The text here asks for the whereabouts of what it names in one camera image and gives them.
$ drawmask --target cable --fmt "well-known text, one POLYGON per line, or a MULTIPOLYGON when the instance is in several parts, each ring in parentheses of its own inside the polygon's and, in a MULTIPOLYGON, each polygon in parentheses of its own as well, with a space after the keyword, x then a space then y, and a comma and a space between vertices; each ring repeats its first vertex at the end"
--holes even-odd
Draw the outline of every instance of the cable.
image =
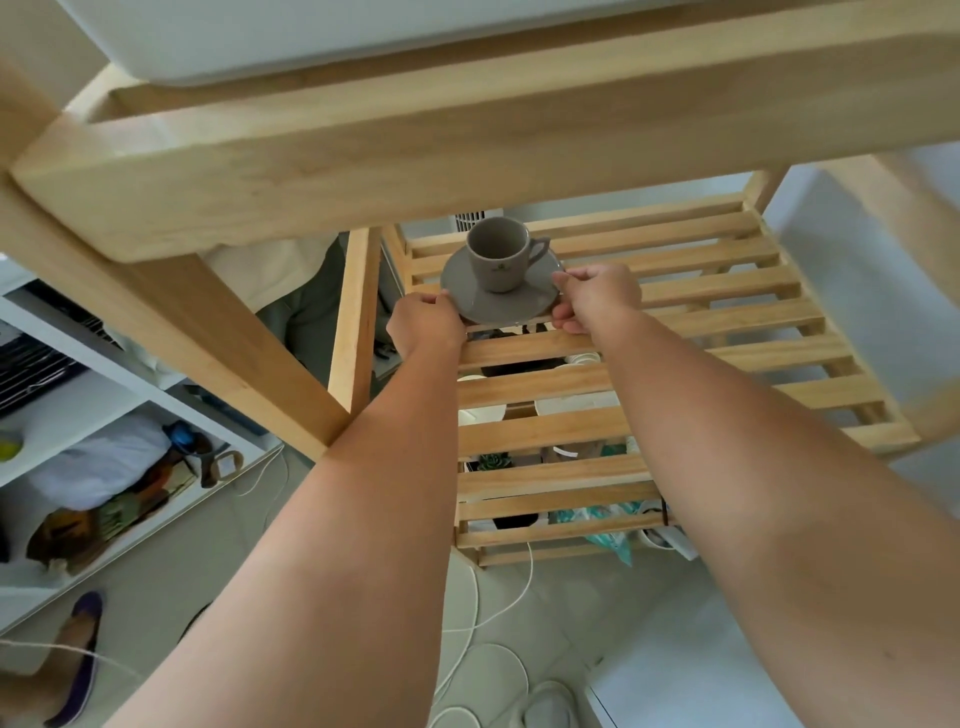
MULTIPOLYGON (((253 482, 253 485, 252 485, 248 490, 244 491, 243 493, 236 493, 236 494, 234 494, 234 497, 243 497, 243 496, 248 496, 249 494, 251 494, 251 493, 256 489, 256 486, 258 486, 258 485, 260 484, 260 478, 263 477, 263 474, 264 474, 264 473, 267 471, 267 469, 270 467, 270 464, 271 464, 272 462, 274 462, 274 461, 277 459, 277 457, 283 452, 283 448, 284 448, 284 446, 281 445, 281 446, 279 447, 279 449, 278 449, 273 455, 271 455, 271 456, 267 459, 267 461, 263 464, 263 467, 260 468, 260 473, 257 475, 256 480, 253 482)), ((286 485, 286 480, 289 480, 289 479, 290 479, 290 466, 287 465, 287 461, 286 461, 285 459, 283 459, 283 458, 281 458, 281 459, 283 460, 283 466, 284 466, 284 468, 286 469, 286 472, 287 472, 287 477, 286 477, 286 479, 285 479, 284 482, 283 482, 283 484, 286 485)))
MULTIPOLYGON (((520 602, 520 600, 526 596, 527 592, 530 591, 530 584, 534 580, 534 550, 533 550, 533 547, 530 546, 530 544, 527 544, 527 550, 530 553, 530 574, 527 576, 527 583, 524 585, 523 590, 520 592, 520 596, 518 596, 510 604, 508 604, 506 607, 504 607, 499 612, 494 614, 492 617, 488 617, 487 619, 484 619, 479 624, 477 623, 477 620, 480 617, 480 584, 477 581, 476 570, 470 569, 470 575, 473 578, 472 626, 460 628, 460 629, 445 629, 441 631, 441 634, 445 634, 445 635, 458 633, 458 632, 469 632, 469 635, 467 637, 467 640, 464 642, 464 648, 460 651, 460 655, 457 657, 456 661, 453 663, 453 667, 450 668, 449 672, 446 674, 444 679, 440 681, 440 683, 437 685, 437 688, 434 690, 433 703, 430 706, 431 708, 437 705, 437 703, 439 703, 441 700, 444 699, 444 696, 446 695, 446 691, 449 690, 450 683, 453 681, 454 674, 456 674, 457 670, 460 668, 460 665, 463 663, 464 658, 467 657, 468 653, 470 653, 474 649, 479 649, 480 647, 497 647, 498 649, 504 649, 507 652, 509 652, 511 655, 513 655, 514 659, 520 665, 520 669, 523 670, 523 682, 525 686, 524 694, 527 694, 530 692, 530 675, 527 673, 527 668, 523 664, 523 661, 520 660, 519 656, 510 647, 507 647, 503 644, 497 644, 497 643, 482 643, 482 644, 475 644, 473 646, 470 645, 470 642, 472 642, 473 640, 473 634, 480 627, 484 626, 485 624, 489 624, 491 621, 493 621, 497 617, 500 617, 510 609, 513 609, 520 602)), ((433 720, 430 721, 429 725, 427 725, 427 728, 434 728, 434 726, 443 716, 449 715, 450 713, 466 714, 470 718, 470 720, 473 722, 473 725, 475 726, 475 728, 481 728, 480 720, 473 713, 473 711, 459 705, 450 706, 448 708, 444 708, 443 710, 441 710, 439 713, 437 713, 434 716, 433 720)))
MULTIPOLYGON (((523 598, 526 596, 527 591, 529 591, 529 589, 530 589, 530 584, 531 584, 531 582, 534 580, 534 550, 533 550, 533 547, 530 546, 529 544, 527 544, 527 548, 530 550, 530 575, 527 577, 527 583, 526 583, 526 585, 523 587, 523 591, 520 592, 520 596, 518 596, 516 599, 514 599, 509 605, 507 605, 506 607, 504 607, 503 609, 501 609, 501 610, 500 610, 499 612, 497 612, 495 615, 493 615, 492 617, 488 617, 488 618, 484 619, 484 620, 483 620, 482 622, 480 622, 479 624, 474 624, 472 627, 466 627, 466 628, 464 628, 464 629, 445 629, 442 634, 445 634, 445 635, 446 635, 446 634, 449 634, 449 633, 451 633, 451 632, 473 632, 474 630, 479 629, 480 627, 484 626, 485 624, 490 624, 494 619, 496 619, 497 617, 499 617, 500 615, 502 615, 502 614, 503 614, 504 612, 506 612, 507 610, 513 609, 513 608, 516 606, 516 604, 517 604, 521 599, 523 599, 523 598)), ((473 586, 476 587, 476 583, 477 583, 476 571, 474 571, 473 569, 471 569, 470 572, 473 574, 473 586)))
POLYGON ((79 652, 82 655, 89 655, 94 660, 100 660, 100 662, 107 663, 108 665, 113 665, 118 669, 126 672, 130 677, 136 680, 137 683, 142 683, 144 681, 143 675, 137 672, 132 667, 127 667, 123 663, 117 662, 116 660, 111 659, 110 657, 105 657, 104 655, 98 654, 96 652, 91 652, 88 649, 83 649, 82 647, 74 647, 70 644, 48 644, 48 643, 22 643, 16 642, 14 640, 2 640, 0 639, 0 644, 5 644, 10 647, 48 647, 50 649, 65 649, 67 652, 79 652))

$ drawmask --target gray saucer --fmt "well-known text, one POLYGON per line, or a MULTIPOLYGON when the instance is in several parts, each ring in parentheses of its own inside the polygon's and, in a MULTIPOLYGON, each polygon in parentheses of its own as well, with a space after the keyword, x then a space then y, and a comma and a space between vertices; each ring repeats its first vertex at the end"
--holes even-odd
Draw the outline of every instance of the gray saucer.
POLYGON ((509 327, 525 324, 557 300, 560 292, 550 274, 563 269, 553 251, 547 251, 530 266, 518 288, 508 293, 489 293, 477 285, 465 246, 446 262, 440 273, 440 286, 450 292, 457 310, 465 319, 475 324, 509 327))

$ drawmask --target white sink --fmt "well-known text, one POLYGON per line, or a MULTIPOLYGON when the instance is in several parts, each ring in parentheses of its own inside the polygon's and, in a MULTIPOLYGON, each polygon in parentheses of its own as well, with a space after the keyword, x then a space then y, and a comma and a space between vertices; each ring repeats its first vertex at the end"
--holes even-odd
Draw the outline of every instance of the white sink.
POLYGON ((170 85, 682 2, 60 0, 113 62, 136 78, 170 85))

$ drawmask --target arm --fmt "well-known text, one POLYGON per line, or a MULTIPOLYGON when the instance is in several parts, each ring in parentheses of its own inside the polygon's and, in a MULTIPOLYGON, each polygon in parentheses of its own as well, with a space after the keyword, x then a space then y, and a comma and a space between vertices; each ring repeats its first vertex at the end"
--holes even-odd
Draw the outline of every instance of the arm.
POLYGON ((465 331, 446 296, 421 298, 401 300, 391 320, 404 360, 393 380, 109 726, 425 725, 465 331))
POLYGON ((641 312, 626 268, 571 274, 554 325, 592 334, 660 491, 798 717, 960 725, 960 526, 641 312))

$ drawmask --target hand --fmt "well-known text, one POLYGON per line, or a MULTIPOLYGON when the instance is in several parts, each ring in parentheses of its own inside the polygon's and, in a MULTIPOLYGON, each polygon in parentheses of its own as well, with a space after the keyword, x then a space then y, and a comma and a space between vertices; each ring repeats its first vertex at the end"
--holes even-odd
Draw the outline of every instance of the hand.
POLYGON ((404 361, 422 346, 458 352, 467 338, 467 329, 446 291, 404 296, 394 306, 387 333, 404 361))
POLYGON ((640 286, 627 266, 588 265, 553 274, 564 299, 553 307, 553 326, 568 333, 596 331, 616 309, 640 309, 640 286))

